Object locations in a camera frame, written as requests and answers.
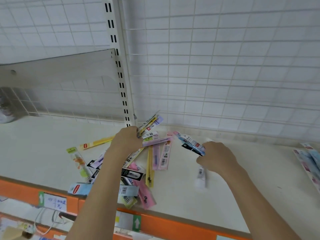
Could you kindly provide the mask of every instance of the forearm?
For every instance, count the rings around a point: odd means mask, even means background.
[[[254,240],[301,240],[258,191],[241,166],[223,178]]]
[[[102,166],[66,240],[112,239],[122,169],[121,162],[125,160],[125,156],[110,148],[104,158],[104,161],[108,163]]]

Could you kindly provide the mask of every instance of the person's left hand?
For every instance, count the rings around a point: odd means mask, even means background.
[[[142,147],[143,138],[137,137],[138,127],[128,126],[122,128],[113,138],[110,149],[128,157],[131,153],[138,151]]]

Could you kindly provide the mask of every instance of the pile of packages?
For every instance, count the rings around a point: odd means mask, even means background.
[[[170,158],[170,150],[173,141],[173,136],[177,136],[183,142],[183,147],[191,150],[200,156],[205,154],[201,144],[193,140],[191,137],[182,135],[175,131],[168,132],[166,137],[159,138],[158,132],[153,129],[162,123],[163,118],[155,113],[150,119],[138,128],[137,137],[143,138],[142,148],[130,154],[123,164],[121,172],[121,182],[119,187],[119,195],[126,208],[131,208],[136,204],[139,198],[144,209],[149,209],[156,204],[149,188],[154,185],[155,171],[167,170]],[[102,138],[80,145],[81,150],[86,150],[97,145],[112,141],[112,137]],[[160,144],[164,143],[162,153],[160,153]],[[144,149],[148,149],[148,157],[146,169],[136,164],[134,160]],[[92,185],[97,178],[103,163],[104,153],[97,160],[91,160],[88,164],[84,161],[76,147],[67,149],[73,161],[77,163],[77,168],[82,177],[87,179],[87,183],[72,184],[68,193],[73,195],[88,195]],[[199,188],[206,187],[205,171],[200,166],[196,179],[196,186]]]
[[[308,143],[301,143],[301,145],[307,152],[297,149],[294,149],[293,152],[320,193],[320,153]]]

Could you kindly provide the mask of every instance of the person's right arm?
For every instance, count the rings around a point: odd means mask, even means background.
[[[301,240],[258,191],[231,150],[213,141],[203,144],[197,163],[218,173],[228,184],[253,240]]]

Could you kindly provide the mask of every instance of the transparent container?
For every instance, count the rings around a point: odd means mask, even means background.
[[[0,124],[5,124],[13,121],[14,116],[13,109],[6,98],[0,93]]]

